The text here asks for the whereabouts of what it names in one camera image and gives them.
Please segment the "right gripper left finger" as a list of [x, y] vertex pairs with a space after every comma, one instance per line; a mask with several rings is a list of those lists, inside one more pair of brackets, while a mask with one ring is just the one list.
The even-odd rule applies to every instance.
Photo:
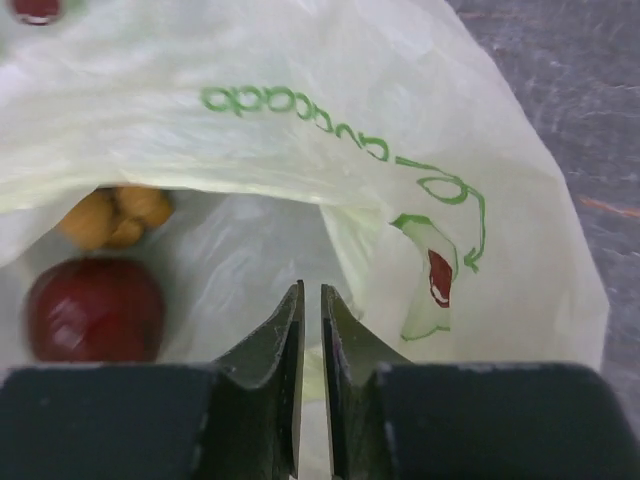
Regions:
[[211, 362], [8, 369], [2, 477], [296, 477], [304, 297], [293, 284], [264, 323]]

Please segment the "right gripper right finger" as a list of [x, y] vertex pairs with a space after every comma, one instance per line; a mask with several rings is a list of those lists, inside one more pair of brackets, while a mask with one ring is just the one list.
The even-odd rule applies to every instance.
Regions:
[[609, 384], [574, 363], [413, 363], [321, 289], [336, 479], [635, 479]]

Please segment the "dark red fake apple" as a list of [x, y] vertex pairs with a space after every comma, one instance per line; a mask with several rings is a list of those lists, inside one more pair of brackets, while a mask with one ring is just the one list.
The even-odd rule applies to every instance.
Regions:
[[139, 261], [74, 258], [43, 272], [24, 308], [28, 344], [44, 362], [153, 362], [165, 331], [162, 290]]

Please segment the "pale green plastic bag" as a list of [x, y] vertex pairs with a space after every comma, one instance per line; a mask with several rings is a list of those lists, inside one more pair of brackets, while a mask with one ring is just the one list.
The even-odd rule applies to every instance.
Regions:
[[443, 1], [5, 1], [1, 363], [94, 189], [169, 190], [137, 256], [163, 362], [308, 286], [300, 475], [329, 475], [318, 287], [413, 361], [602, 363], [609, 303], [565, 178]]

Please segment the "brown fake walnut cluster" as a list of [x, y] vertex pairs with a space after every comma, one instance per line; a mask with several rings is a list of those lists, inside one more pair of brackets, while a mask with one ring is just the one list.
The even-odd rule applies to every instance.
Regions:
[[126, 249], [174, 212], [167, 193], [147, 186], [99, 188], [77, 203], [57, 230], [84, 251]]

